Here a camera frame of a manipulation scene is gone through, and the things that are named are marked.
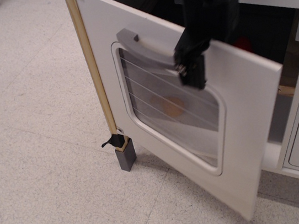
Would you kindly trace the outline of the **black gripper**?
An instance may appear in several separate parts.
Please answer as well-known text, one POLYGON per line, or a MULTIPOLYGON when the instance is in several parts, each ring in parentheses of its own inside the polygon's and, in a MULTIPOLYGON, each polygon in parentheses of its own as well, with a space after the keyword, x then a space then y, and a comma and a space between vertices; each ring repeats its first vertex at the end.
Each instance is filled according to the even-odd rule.
POLYGON ((239 21, 238 0, 183 0, 183 49, 174 53, 175 68, 184 86, 205 89, 205 59, 210 40, 227 42, 239 21))

